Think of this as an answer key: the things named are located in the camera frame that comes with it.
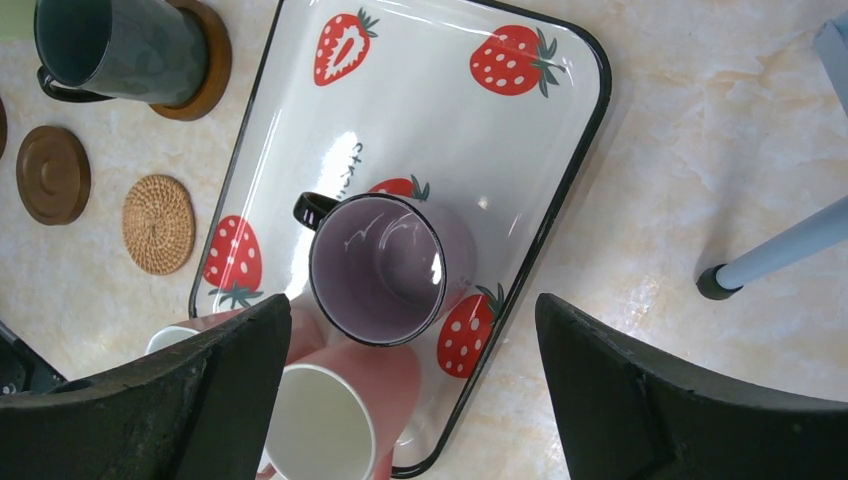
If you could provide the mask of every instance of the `strawberry tray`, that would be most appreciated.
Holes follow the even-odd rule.
[[[410,345],[423,383],[393,475],[427,470],[491,358],[609,103],[603,49],[568,22],[482,0],[280,2],[189,313],[284,292],[343,337],[308,281],[314,191],[439,202],[475,237],[473,291]]]

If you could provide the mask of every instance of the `round wooden coaster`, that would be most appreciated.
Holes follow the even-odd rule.
[[[168,275],[194,248],[194,211],[182,184],[165,175],[142,178],[127,194],[121,218],[124,245],[152,275]]]
[[[206,37],[209,67],[200,90],[188,102],[175,107],[151,105],[150,108],[165,118],[190,122],[211,112],[224,96],[233,66],[233,49],[227,27],[212,7],[198,0],[167,1],[193,18],[200,26],[203,36]]]
[[[18,151],[18,193],[27,212],[44,225],[67,225],[85,209],[91,169],[73,133],[42,126],[29,132]]]

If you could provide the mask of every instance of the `mug handle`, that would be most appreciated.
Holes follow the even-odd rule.
[[[44,66],[38,67],[38,85],[48,97],[68,103],[91,103],[102,102],[103,100],[111,100],[112,97],[100,95],[99,93],[88,92],[85,90],[77,90],[73,88],[62,88],[53,85],[56,77],[48,72]]]
[[[294,204],[294,218],[301,225],[310,229],[318,230],[318,226],[324,218],[330,214],[330,210],[336,208],[339,201],[312,192],[300,194],[297,203]]]

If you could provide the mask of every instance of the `light blue table leg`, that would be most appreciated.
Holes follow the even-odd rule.
[[[824,69],[848,113],[848,12],[827,22],[813,40]]]
[[[738,259],[701,275],[698,289],[724,300],[757,280],[848,239],[848,197],[821,210]]]
[[[813,40],[836,95],[848,114],[848,12],[827,22]],[[795,225],[727,265],[707,269],[698,290],[725,300],[760,277],[848,239],[848,197]]]

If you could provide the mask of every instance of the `woven coaster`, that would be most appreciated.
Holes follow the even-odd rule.
[[[142,178],[124,200],[121,230],[133,261],[152,275],[174,273],[194,248],[194,211],[180,182],[165,175]]]

